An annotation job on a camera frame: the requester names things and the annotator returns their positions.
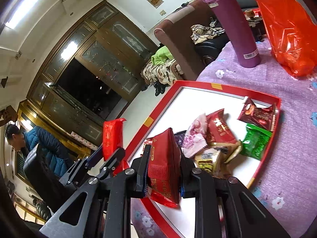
purple water bottle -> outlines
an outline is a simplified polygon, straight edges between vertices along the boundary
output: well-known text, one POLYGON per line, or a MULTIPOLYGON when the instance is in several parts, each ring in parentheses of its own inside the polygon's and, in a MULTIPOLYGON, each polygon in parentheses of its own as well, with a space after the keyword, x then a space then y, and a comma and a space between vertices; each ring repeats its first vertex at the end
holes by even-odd
POLYGON ((257 66, 261 59, 247 20, 236 0, 202 0, 209 4, 225 29, 238 61, 245 68, 257 66))

fluorescent light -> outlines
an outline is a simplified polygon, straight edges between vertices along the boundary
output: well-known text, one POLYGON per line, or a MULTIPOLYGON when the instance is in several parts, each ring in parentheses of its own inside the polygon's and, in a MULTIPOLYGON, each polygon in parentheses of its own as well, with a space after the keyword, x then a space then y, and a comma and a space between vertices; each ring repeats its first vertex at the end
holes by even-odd
POLYGON ((20 20, 29 12, 38 0, 24 0, 13 14, 12 19, 5 25, 9 28, 15 28, 20 20))
POLYGON ((68 60, 76 51, 77 45, 74 43, 74 41, 71 41, 69 45, 64 49, 63 53, 61 53, 61 57, 64 60, 68 60))

black shoe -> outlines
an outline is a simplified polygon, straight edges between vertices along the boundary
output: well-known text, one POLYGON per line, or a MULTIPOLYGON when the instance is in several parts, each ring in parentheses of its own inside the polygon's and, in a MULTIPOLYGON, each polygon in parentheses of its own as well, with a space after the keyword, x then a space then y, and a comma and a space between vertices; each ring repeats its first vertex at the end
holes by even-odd
POLYGON ((164 84, 161 84, 161 94, 165 93, 165 89, 166 89, 166 86, 164 84))
POLYGON ((155 82, 153 86, 155 87, 155 96, 157 97, 161 93, 161 86, 159 81, 155 82))

wooden cabinet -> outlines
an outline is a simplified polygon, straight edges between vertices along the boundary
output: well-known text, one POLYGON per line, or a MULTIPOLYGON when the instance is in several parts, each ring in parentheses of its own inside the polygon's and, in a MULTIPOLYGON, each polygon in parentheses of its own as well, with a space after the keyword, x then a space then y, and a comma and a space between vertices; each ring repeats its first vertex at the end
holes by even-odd
POLYGON ((59 96, 49 93, 42 111, 66 132, 74 131, 97 146, 101 144, 102 127, 92 122, 59 96))
POLYGON ((138 27, 104 0, 80 18, 54 46, 39 69, 27 99, 66 133, 74 131, 100 145, 102 121, 96 120, 98 116, 91 109, 83 110, 80 101, 71 96, 68 100, 67 95, 51 93, 44 83, 56 85, 76 58, 109 91, 132 102, 144 83, 141 69, 156 50, 157 46, 138 27))

framed picture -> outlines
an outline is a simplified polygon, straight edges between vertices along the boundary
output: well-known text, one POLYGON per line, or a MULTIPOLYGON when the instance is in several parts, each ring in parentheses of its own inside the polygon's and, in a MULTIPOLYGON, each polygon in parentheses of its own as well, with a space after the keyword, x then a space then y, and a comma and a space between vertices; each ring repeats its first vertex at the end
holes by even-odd
POLYGON ((163 0, 147 0, 151 5, 153 5, 155 8, 159 7, 163 0))

